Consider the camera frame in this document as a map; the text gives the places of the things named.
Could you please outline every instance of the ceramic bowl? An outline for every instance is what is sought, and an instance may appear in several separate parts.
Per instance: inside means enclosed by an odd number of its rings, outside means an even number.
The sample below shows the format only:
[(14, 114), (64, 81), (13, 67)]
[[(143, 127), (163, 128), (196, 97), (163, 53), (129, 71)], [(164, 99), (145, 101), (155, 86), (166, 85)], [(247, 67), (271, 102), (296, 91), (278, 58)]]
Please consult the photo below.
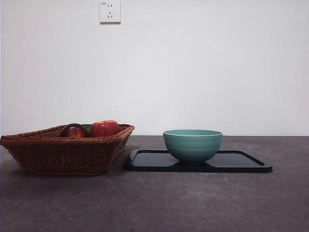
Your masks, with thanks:
[(173, 157), (185, 164), (200, 164), (219, 150), (223, 134), (213, 130), (168, 130), (164, 142)]

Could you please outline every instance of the table surface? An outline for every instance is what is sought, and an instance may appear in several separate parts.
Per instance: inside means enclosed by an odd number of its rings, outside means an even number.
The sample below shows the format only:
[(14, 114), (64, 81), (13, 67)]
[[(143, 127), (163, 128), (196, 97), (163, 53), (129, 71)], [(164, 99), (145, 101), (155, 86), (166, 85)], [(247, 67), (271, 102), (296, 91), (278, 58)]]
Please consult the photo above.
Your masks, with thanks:
[(135, 149), (162, 136), (131, 136), (106, 175), (27, 177), (1, 148), (1, 232), (308, 232), (309, 137), (225, 136), (273, 172), (130, 172)]

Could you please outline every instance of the black tray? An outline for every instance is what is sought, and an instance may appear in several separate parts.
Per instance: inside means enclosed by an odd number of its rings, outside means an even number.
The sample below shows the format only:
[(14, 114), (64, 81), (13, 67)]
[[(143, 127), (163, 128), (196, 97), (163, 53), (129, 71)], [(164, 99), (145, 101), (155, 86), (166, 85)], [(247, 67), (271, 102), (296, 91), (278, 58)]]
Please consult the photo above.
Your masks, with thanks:
[(180, 163), (167, 150), (134, 150), (125, 163), (138, 172), (269, 173), (272, 166), (242, 151), (220, 150), (203, 164)]

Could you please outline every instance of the wall socket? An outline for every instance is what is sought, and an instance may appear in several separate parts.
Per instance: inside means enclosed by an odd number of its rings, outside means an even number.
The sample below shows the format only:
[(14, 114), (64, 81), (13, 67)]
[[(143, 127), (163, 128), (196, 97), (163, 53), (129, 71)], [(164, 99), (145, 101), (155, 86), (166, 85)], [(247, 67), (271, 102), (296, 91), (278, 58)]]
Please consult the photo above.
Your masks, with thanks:
[(119, 0), (106, 0), (99, 4), (100, 23), (121, 23)]

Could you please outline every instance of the red apple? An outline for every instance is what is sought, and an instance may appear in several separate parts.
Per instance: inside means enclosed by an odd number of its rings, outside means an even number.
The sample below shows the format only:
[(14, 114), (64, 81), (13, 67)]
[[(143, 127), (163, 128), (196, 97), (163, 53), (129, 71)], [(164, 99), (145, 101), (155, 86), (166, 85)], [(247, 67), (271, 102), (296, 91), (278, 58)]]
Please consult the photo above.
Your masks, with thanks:
[(95, 122), (90, 129), (91, 137), (105, 137), (119, 133), (120, 128), (116, 121), (105, 120), (101, 122)]
[(71, 123), (66, 125), (60, 134), (61, 137), (77, 137), (85, 138), (87, 137), (87, 130), (81, 124)]

